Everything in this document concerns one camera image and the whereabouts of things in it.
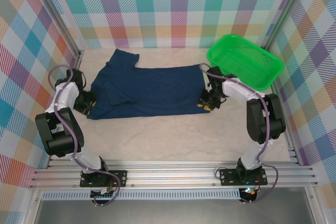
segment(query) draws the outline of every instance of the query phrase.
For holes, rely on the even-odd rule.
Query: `black mounting bracket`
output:
[[[259,181],[257,177],[260,180],[260,185],[264,186],[267,185],[267,176],[264,169],[259,169],[258,174],[255,174],[255,179],[250,180],[247,183],[243,183],[241,179],[239,178],[239,173],[237,172],[237,169],[220,169],[219,170],[219,177],[221,179],[220,184],[222,186],[259,186]]]
[[[120,187],[126,186],[127,170],[108,170],[105,161],[101,160],[101,169],[104,172],[109,172],[116,175],[120,180]],[[108,174],[103,173],[80,173],[80,187],[117,187],[117,181]]]

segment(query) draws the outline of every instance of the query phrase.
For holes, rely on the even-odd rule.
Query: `green plastic basket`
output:
[[[258,91],[268,89],[284,69],[278,57],[233,34],[221,38],[207,57],[223,74],[233,73]]]

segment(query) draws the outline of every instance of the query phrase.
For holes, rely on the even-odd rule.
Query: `navy blue shirt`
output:
[[[208,113],[196,104],[204,89],[199,65],[137,68],[139,55],[116,49],[91,85],[97,97],[88,118]]]

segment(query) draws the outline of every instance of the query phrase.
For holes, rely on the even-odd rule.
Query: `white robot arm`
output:
[[[238,160],[235,171],[221,174],[223,177],[231,176],[231,179],[222,180],[222,185],[226,181],[236,182],[238,185],[253,185],[259,177],[263,178],[261,184],[267,184],[265,170],[261,166],[267,149],[265,144],[272,145],[286,130],[279,98],[275,94],[264,94],[251,89],[242,84],[233,74],[222,75],[219,67],[210,68],[206,74],[209,78],[208,86],[211,89],[203,90],[198,106],[203,106],[206,110],[219,109],[225,101],[222,101],[222,98],[231,97],[246,108],[247,114],[247,132],[250,136],[247,150]],[[268,140],[266,140],[266,111],[269,119]]]
[[[82,73],[73,69],[71,81],[66,85],[70,78],[70,72],[67,77],[56,82],[55,97],[45,113],[35,117],[35,123],[41,136],[42,143],[49,155],[58,157],[68,157],[70,160],[76,159],[76,163],[84,168],[81,173],[81,184],[100,187],[110,183],[109,176],[98,174],[97,170],[108,172],[105,162],[91,150],[84,147],[84,136],[80,129],[72,109],[76,109],[83,114],[87,114],[89,109],[96,102],[95,96],[83,90]],[[60,121],[55,114],[55,110],[62,118]],[[74,139],[65,127],[67,124],[74,132]],[[77,141],[77,150],[75,151],[74,141]]]

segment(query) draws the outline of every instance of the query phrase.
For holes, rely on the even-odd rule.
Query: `plaid wall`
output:
[[[272,23],[270,24],[270,26],[269,26],[269,28],[268,28],[268,30],[267,30],[267,32],[266,32],[266,36],[264,37],[264,40],[262,41],[262,43],[261,43],[260,46],[263,47],[263,46],[266,44],[266,42],[267,42],[267,40],[268,40],[270,34],[272,33],[272,31],[273,31],[273,29],[274,29],[274,25],[275,25],[275,24],[277,23],[277,21],[279,20],[279,17],[280,17],[280,15],[281,15],[281,13],[282,13],[282,11],[283,11],[283,9],[284,9],[284,7],[285,7],[287,1],[288,1],[288,0],[282,0],[282,1],[281,1],[281,4],[279,5],[279,7],[278,7],[278,9],[277,9],[277,12],[276,12],[276,14],[275,14],[275,16],[274,16],[274,18],[273,18],[273,20],[272,20]]]
[[[336,0],[299,0],[272,52],[286,64],[276,85],[295,141],[336,223]]]
[[[76,39],[83,37],[84,47],[89,48],[209,48],[230,33],[256,42],[270,25],[269,22],[263,33],[275,3],[275,0],[65,1],[80,34],[75,35],[69,25],[70,31]],[[64,13],[59,0],[55,4]]]
[[[35,115],[53,97],[48,71],[73,56],[40,0],[0,0],[0,223],[19,223],[24,194],[47,159]],[[53,79],[63,77],[55,71]]]

